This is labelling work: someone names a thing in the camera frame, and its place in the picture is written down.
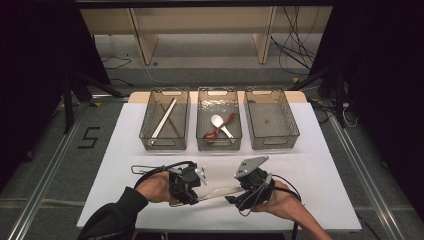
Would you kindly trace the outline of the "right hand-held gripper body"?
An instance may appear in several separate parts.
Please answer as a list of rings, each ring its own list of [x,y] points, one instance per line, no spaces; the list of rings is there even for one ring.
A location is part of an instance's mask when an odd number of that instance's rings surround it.
[[[239,181],[244,193],[240,205],[235,205],[243,211],[268,201],[272,195],[275,181],[272,174],[262,170],[260,166],[269,159],[268,156],[245,159],[236,170],[234,178]]]

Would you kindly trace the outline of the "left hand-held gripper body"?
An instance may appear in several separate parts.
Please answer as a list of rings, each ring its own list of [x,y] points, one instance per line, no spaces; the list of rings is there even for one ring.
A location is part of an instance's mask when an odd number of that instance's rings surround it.
[[[179,203],[189,203],[191,196],[198,196],[194,188],[208,184],[205,169],[198,168],[194,162],[187,162],[186,168],[169,168],[168,172],[170,194]]]

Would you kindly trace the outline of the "transparent grey storage bin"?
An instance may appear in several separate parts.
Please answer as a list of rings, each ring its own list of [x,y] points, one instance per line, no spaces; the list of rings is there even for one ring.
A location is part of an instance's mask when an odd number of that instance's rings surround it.
[[[244,106],[253,150],[291,149],[300,131],[280,86],[251,86]]]
[[[168,111],[162,110],[160,103]],[[154,88],[150,92],[139,138],[147,151],[185,150],[187,148],[190,95],[187,88]],[[177,137],[167,120],[168,115],[182,135]]]
[[[213,124],[219,116],[226,124],[214,138],[205,138],[220,124]],[[200,87],[197,101],[196,138],[199,151],[237,151],[242,140],[238,93],[235,87]]]

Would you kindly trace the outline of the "brown wooden spoon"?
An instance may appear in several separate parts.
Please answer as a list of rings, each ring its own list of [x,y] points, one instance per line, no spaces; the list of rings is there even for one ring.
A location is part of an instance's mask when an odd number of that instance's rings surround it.
[[[236,113],[232,113],[231,115],[233,115],[234,116],[234,118],[237,116],[237,114]],[[217,130],[216,128],[214,129],[214,130],[211,130],[211,131],[208,131],[207,133],[205,133],[204,135],[203,135],[203,138],[204,139],[215,139],[215,138],[217,138],[218,137],[218,133],[219,133],[219,131],[220,130]]]

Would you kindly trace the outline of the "brown wooden chopstick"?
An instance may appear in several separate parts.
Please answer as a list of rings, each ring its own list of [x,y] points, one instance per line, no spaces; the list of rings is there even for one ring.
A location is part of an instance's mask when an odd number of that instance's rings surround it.
[[[161,108],[162,108],[162,110],[164,111],[164,113],[165,113],[165,114],[166,114],[166,112],[168,111],[168,108],[170,107],[170,105],[169,105],[169,107],[166,109],[162,103],[160,103],[160,106],[161,106]],[[168,115],[168,117],[167,117],[167,120],[166,120],[166,121],[168,121],[168,122],[169,122],[169,124],[172,126],[172,128],[173,128],[174,132],[176,133],[177,137],[181,138],[181,137],[182,137],[182,135],[181,135],[181,134],[180,134],[180,132],[178,131],[178,129],[177,129],[176,125],[174,124],[174,122],[173,122],[173,120],[172,120],[172,118],[171,118],[171,115],[170,115],[170,114]]]

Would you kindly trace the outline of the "white spoon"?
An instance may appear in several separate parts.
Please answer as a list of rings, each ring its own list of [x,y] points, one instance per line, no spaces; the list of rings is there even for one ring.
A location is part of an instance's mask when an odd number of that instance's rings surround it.
[[[224,120],[220,115],[213,115],[211,117],[211,122],[217,130],[222,130],[228,138],[232,139],[233,135],[226,128],[226,124],[229,123],[234,118],[233,115],[230,115],[226,120]]]

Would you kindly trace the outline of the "person's left hand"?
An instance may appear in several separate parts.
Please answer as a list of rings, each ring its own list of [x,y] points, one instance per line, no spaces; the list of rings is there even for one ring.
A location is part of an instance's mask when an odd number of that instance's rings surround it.
[[[178,203],[178,200],[169,191],[168,172],[161,172],[150,176],[138,184],[136,190],[152,203],[167,202],[169,205]]]

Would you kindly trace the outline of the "person's right hand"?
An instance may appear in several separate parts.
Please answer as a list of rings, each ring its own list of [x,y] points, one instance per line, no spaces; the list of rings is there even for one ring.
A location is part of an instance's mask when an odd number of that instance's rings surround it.
[[[286,184],[276,180],[275,186],[278,190],[272,192],[269,200],[253,207],[252,211],[266,212],[283,219],[295,220],[301,212],[302,204],[294,195],[288,193]]]

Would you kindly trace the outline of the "black metal stand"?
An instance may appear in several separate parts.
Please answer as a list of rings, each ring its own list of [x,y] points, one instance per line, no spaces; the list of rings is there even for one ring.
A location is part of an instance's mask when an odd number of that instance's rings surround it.
[[[345,128],[343,117],[344,103],[344,74],[340,67],[325,67],[312,75],[309,75],[304,81],[296,83],[289,88],[289,91],[299,91],[316,80],[322,82],[318,88],[318,95],[324,98],[335,97],[335,117],[342,128]]]
[[[124,97],[123,93],[79,70],[66,74],[62,81],[63,103],[65,106],[65,134],[71,130],[71,127],[74,124],[72,94],[74,94],[80,102],[90,102],[93,95],[88,90],[88,85],[93,85],[114,97]]]

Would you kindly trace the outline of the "beige wooden desk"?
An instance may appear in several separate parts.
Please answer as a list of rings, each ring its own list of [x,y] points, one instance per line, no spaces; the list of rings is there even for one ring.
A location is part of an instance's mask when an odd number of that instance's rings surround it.
[[[141,62],[151,62],[161,34],[250,34],[258,61],[267,60],[273,33],[322,33],[330,6],[83,9],[92,35],[131,35]]]

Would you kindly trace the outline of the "black curtain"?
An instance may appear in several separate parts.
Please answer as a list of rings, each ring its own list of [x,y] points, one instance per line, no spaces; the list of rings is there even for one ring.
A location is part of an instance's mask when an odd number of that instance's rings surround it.
[[[424,0],[333,0],[311,72],[335,65],[348,98],[424,220]]]
[[[0,191],[75,71],[110,82],[76,0],[0,0]]]

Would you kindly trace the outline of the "aluminium floor rail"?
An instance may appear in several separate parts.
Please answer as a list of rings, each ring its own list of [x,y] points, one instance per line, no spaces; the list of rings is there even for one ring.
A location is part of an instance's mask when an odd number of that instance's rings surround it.
[[[128,102],[129,96],[113,96],[107,94],[92,95],[91,102]]]
[[[21,164],[16,176],[9,182],[12,190],[16,190],[19,196],[8,195],[0,198],[1,209],[18,210],[18,215],[13,220],[5,240],[23,240],[34,220],[34,217],[43,203],[57,171],[65,158],[70,143],[80,125],[80,120],[89,107],[88,103],[77,106],[74,123],[64,133],[59,130],[57,139],[48,142],[42,140],[32,153],[30,160]]]
[[[399,227],[395,215],[378,190],[375,181],[363,163],[347,131],[339,125],[334,116],[331,117],[330,122],[388,238],[390,240],[405,240],[405,236]]]

